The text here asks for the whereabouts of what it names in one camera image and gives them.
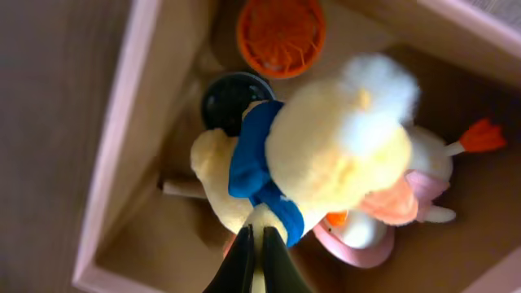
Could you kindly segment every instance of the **orange basket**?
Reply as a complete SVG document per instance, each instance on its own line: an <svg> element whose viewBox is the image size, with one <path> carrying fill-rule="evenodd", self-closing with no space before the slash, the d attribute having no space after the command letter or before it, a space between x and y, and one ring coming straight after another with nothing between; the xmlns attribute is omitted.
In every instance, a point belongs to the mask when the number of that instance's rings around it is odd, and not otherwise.
<svg viewBox="0 0 521 293"><path fill-rule="evenodd" d="M268 78L296 77L317 60L326 22L317 0L250 0L237 42L246 62Z"/></svg>

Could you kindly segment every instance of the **stuffed toy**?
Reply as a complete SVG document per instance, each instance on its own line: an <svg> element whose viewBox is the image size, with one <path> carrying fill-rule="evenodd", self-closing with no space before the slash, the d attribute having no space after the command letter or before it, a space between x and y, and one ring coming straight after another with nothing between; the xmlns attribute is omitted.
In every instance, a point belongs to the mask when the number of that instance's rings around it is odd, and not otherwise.
<svg viewBox="0 0 521 293"><path fill-rule="evenodd" d="M322 245L348 264L366 269L382 264L393 249L394 225L414 220L434 223L453 220L454 211L432 204L449 188L452 156L463 152L494 151L506 145L501 127L492 125L488 119L479 120L458 142L449 145L419 126L408 127L407 133L413 145L408 170L402 185L379 194L380 209L362 201L349 212L328 214L313 229ZM411 203L417 203L418 208L409 209L411 213L400 212L415 206Z"/></svg>
<svg viewBox="0 0 521 293"><path fill-rule="evenodd" d="M287 103L252 103L237 138L222 129L202 133L191 167L228 230L251 226L259 254L265 227L291 247L329 212L386 204L371 196L402 184L412 155L403 124L417 96L415 79L398 64L363 55ZM399 213L417 208L413 202ZM262 280L256 268L252 291L264 290Z"/></svg>

